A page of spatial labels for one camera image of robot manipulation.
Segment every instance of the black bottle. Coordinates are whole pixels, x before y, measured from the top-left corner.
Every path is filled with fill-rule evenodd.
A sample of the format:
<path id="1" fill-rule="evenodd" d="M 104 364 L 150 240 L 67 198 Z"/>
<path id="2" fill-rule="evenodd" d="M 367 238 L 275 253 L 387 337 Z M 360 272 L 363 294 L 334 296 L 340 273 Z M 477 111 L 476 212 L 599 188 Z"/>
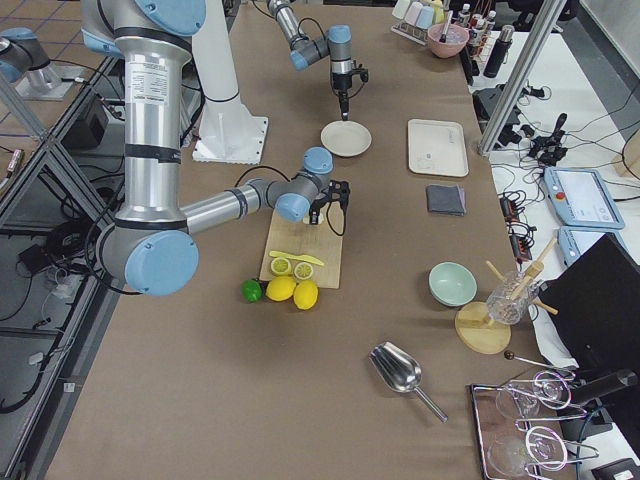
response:
<path id="1" fill-rule="evenodd" d="M 496 75 L 498 75 L 502 62 L 504 62 L 504 57 L 507 55 L 507 51 L 511 46 L 511 38 L 513 37 L 514 31 L 515 29 L 511 25 L 502 27 L 500 36 L 491 50 L 487 66 L 484 67 L 483 75 L 485 77 L 495 78 Z"/>

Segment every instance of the lemon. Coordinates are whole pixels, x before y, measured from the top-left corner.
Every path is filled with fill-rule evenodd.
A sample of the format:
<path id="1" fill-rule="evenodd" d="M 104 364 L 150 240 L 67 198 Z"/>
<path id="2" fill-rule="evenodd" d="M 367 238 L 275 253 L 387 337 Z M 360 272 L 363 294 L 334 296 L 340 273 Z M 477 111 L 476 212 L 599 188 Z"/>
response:
<path id="1" fill-rule="evenodd" d="M 271 260 L 271 271 L 274 275 L 289 275 L 291 273 L 291 262 L 288 258 L 276 257 Z"/>
<path id="2" fill-rule="evenodd" d="M 309 310 L 318 301 L 318 285 L 313 280 L 303 280 L 293 292 L 293 303 L 300 310 Z"/>
<path id="3" fill-rule="evenodd" d="M 313 266 L 308 262 L 300 262 L 293 269 L 293 276 L 298 280 L 309 280 L 313 276 Z"/>
<path id="4" fill-rule="evenodd" d="M 274 302 L 282 302 L 287 298 L 291 298 L 296 288 L 296 281 L 290 275 L 276 277 L 267 285 L 267 298 Z"/>

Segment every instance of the metal scoop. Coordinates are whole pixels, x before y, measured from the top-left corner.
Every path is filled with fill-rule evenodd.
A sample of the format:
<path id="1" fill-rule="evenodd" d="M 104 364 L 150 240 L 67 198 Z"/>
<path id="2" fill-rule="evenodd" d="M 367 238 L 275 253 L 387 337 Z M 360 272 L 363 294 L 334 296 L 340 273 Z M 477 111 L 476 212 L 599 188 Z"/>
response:
<path id="1" fill-rule="evenodd" d="M 369 353 L 369 358 L 391 390 L 398 393 L 415 392 L 442 422 L 449 417 L 420 389 L 422 370 L 408 353 L 391 342 L 384 342 Z"/>

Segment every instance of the wooden cutting board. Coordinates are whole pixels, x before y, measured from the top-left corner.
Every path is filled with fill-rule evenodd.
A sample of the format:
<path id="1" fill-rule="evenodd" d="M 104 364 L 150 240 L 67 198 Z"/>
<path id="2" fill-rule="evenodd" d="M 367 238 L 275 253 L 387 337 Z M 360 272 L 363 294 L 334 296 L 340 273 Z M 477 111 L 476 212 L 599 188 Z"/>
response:
<path id="1" fill-rule="evenodd" d="M 271 280 L 271 250 L 292 253 L 294 255 L 307 254 L 324 262 L 324 266 L 313 265 L 314 274 L 311 278 L 319 288 L 340 287 L 340 262 L 342 260 L 342 237 L 331 231 L 326 221 L 327 207 L 322 209 L 325 221 L 320 225 L 308 225 L 303 222 L 293 223 L 284 220 L 273 212 L 269 235 L 262 257 L 260 280 Z M 343 231 L 342 211 L 337 205 L 329 210 L 331 225 L 338 231 Z M 297 262 L 291 260 L 295 267 Z"/>

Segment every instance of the white tray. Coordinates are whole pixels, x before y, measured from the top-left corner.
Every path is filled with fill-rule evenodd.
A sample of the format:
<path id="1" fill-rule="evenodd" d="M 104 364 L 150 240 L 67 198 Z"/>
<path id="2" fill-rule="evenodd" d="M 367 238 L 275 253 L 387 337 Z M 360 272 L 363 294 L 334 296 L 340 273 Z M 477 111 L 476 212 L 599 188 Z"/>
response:
<path id="1" fill-rule="evenodd" d="M 409 120 L 409 170 L 426 175 L 464 177 L 469 173 L 462 125 Z"/>

